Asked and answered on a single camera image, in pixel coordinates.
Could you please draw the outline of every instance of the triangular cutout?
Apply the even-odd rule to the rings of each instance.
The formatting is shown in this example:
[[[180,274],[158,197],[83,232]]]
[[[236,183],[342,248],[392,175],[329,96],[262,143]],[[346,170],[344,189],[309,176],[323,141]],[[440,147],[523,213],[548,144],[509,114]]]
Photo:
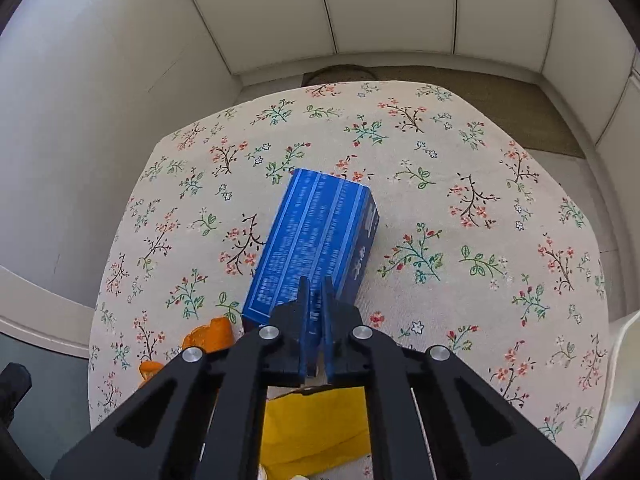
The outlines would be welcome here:
[[[455,381],[480,446],[492,446],[514,434],[511,423],[469,383],[461,378]]]
[[[175,387],[175,380],[163,384],[116,428],[116,435],[139,447],[151,446]]]

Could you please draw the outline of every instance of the orange object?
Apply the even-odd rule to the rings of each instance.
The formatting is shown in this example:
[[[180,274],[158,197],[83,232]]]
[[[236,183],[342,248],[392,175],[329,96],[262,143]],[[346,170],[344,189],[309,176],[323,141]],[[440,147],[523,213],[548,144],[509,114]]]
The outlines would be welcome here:
[[[229,348],[233,343],[235,343],[235,340],[231,322],[226,317],[215,317],[208,325],[202,325],[191,330],[182,340],[182,348],[199,346],[206,353],[209,353]],[[143,379],[140,386],[162,370],[163,367],[162,363],[156,361],[140,363],[138,370]]]

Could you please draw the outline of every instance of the brown mat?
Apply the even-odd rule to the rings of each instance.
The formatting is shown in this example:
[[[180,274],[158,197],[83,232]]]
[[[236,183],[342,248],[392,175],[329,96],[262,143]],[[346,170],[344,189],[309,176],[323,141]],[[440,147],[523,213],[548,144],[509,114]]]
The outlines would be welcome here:
[[[443,86],[480,110],[524,148],[584,158],[571,130],[537,85],[431,66],[377,66],[366,70],[373,72],[379,80]],[[312,74],[305,74],[303,86],[371,79],[369,74],[357,68],[334,69],[310,76]]]

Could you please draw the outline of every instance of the floral pattern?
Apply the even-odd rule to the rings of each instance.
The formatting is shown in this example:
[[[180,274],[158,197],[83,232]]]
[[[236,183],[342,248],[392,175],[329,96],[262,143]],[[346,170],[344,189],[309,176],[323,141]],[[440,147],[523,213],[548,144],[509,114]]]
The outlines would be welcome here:
[[[300,167],[371,188],[380,223],[361,269],[364,322],[408,348],[447,346],[579,466],[608,358],[588,218],[490,120],[422,83],[281,92],[158,143],[100,282],[92,426],[136,391],[141,362],[179,355],[194,328],[226,317],[242,334],[252,275]],[[322,474],[347,476],[372,478],[370,457]]]

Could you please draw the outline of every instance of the white flower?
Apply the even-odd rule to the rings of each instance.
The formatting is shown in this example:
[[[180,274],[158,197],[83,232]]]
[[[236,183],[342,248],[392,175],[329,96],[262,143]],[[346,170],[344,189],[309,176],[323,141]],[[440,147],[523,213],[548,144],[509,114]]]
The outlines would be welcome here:
[[[414,332],[415,334],[422,334],[422,330],[424,329],[424,325],[422,324],[421,321],[414,321],[412,322],[412,327],[411,330],[412,332]]]

